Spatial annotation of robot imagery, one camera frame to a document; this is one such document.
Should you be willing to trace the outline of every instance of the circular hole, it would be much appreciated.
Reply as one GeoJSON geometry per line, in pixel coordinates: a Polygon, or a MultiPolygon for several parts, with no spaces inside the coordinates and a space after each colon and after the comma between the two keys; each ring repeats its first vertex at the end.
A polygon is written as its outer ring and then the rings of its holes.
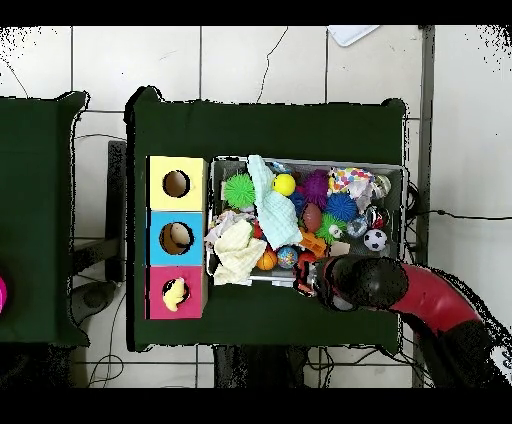
{"type": "Polygon", "coordinates": [[[160,246],[169,255],[182,255],[194,243],[192,230],[182,222],[171,222],[160,231],[160,246]]]}
{"type": "MultiPolygon", "coordinates": [[[[162,288],[162,296],[165,296],[165,294],[171,289],[171,287],[174,285],[175,282],[176,282],[176,280],[174,279],[174,280],[169,280],[164,284],[164,286],[162,288]]],[[[185,287],[185,294],[183,295],[183,300],[179,301],[177,303],[177,305],[185,302],[185,300],[187,300],[190,297],[190,289],[188,288],[187,283],[183,282],[183,285],[185,287]]]]}
{"type": "Polygon", "coordinates": [[[171,171],[163,179],[164,193],[180,198],[190,191],[190,179],[183,171],[171,171]]]}

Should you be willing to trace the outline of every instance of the blue box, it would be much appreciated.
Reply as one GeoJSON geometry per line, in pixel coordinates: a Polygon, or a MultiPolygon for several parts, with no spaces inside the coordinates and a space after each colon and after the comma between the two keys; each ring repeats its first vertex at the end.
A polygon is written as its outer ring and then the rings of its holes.
{"type": "Polygon", "coordinates": [[[149,264],[151,266],[203,265],[203,221],[203,212],[151,211],[149,264]],[[184,224],[192,232],[192,245],[182,254],[170,255],[160,245],[160,232],[165,225],[170,223],[184,224]]]}

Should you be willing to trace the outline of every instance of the pink object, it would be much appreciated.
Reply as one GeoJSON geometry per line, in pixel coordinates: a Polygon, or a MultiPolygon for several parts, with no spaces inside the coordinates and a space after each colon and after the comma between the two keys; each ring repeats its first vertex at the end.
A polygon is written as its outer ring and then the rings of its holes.
{"type": "Polygon", "coordinates": [[[151,266],[149,270],[149,319],[201,318],[202,315],[202,266],[151,266]],[[164,284],[183,278],[190,291],[189,297],[178,305],[178,310],[167,309],[163,299],[164,284]]]}
{"type": "Polygon", "coordinates": [[[0,277],[0,313],[2,313],[2,309],[4,308],[5,302],[7,301],[7,287],[0,277]]]}
{"type": "Polygon", "coordinates": [[[327,171],[317,169],[306,178],[303,187],[306,202],[314,203],[322,210],[325,209],[327,206],[327,191],[329,190],[327,171]]]}

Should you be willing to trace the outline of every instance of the yellow box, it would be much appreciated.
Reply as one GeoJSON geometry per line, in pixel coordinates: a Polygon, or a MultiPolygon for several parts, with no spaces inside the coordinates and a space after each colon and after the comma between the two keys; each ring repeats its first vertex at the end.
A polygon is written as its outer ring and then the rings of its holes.
{"type": "Polygon", "coordinates": [[[205,211],[207,166],[202,158],[149,157],[149,207],[205,211]]]}

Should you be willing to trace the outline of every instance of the pink box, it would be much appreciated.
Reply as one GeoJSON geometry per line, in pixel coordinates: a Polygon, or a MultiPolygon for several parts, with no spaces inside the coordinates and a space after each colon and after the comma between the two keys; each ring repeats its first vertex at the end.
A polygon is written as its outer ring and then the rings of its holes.
{"type": "Polygon", "coordinates": [[[201,318],[206,303],[208,287],[202,266],[150,266],[149,268],[149,319],[201,318]],[[189,289],[189,297],[172,312],[163,300],[164,284],[183,278],[189,289]]]}

